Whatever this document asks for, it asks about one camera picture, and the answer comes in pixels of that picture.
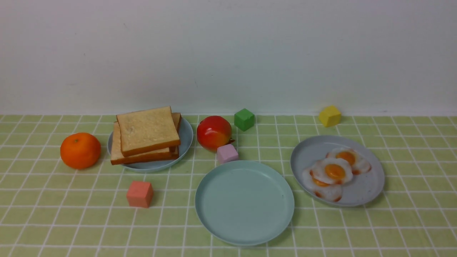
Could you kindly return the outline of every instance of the white wall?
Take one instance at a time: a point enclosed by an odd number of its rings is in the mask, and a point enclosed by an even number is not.
[[[0,112],[457,112],[456,0],[4,0]]]

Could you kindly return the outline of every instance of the toy block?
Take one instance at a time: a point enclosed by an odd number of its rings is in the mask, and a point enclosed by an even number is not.
[[[223,145],[218,147],[217,157],[221,164],[229,161],[236,161],[238,160],[238,152],[232,144]]]
[[[341,113],[335,106],[330,105],[320,112],[319,120],[324,127],[332,127],[340,123]]]
[[[149,208],[154,191],[149,182],[133,181],[127,191],[127,201],[130,207]]]
[[[254,126],[254,114],[246,108],[235,113],[235,126],[242,131],[248,130]]]

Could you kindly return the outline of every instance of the green checkered tablecloth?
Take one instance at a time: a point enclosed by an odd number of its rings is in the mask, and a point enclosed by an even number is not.
[[[196,130],[205,116],[184,116]],[[225,117],[233,123],[233,116]],[[257,116],[233,126],[243,160],[282,174],[296,208],[290,226],[267,244],[238,248],[211,236],[194,209],[195,190],[216,165],[196,141],[170,169],[138,174],[112,166],[106,150],[114,116],[0,115],[0,256],[2,257],[455,257],[457,117],[343,117],[324,128],[313,116]],[[102,157],[76,171],[59,160],[63,139],[94,134]],[[386,186],[360,208],[313,201],[289,158],[299,141],[341,135],[381,161]],[[134,180],[151,182],[149,209],[130,208]]]

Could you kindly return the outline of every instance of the toy apple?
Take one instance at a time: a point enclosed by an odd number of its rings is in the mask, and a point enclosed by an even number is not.
[[[197,127],[197,141],[203,148],[216,152],[218,147],[234,142],[232,127],[221,116],[206,117]]]

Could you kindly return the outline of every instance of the egg white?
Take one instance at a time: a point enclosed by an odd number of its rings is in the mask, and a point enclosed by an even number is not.
[[[325,173],[325,166],[329,164],[336,164],[342,167],[345,171],[345,177],[341,180],[335,180],[327,175]],[[311,167],[311,170],[313,172],[312,176],[324,183],[333,185],[333,184],[345,184],[348,183],[349,181],[352,180],[352,169],[351,166],[349,165],[349,162],[347,162],[344,159],[336,159],[336,158],[325,158],[322,160],[318,160],[314,163],[314,165]]]
[[[317,197],[327,201],[338,202],[341,199],[343,190],[341,185],[329,185],[326,187],[320,187],[313,182],[313,177],[309,174],[310,168],[303,171],[303,184],[305,187],[313,192]]]
[[[327,158],[336,158],[336,156],[340,152],[350,152],[356,159],[354,164],[351,166],[352,169],[352,174],[354,175],[359,175],[362,173],[367,173],[371,170],[371,165],[370,163],[360,154],[358,154],[356,151],[350,149],[350,148],[344,148],[344,147],[338,147],[332,149],[329,153],[327,153]]]

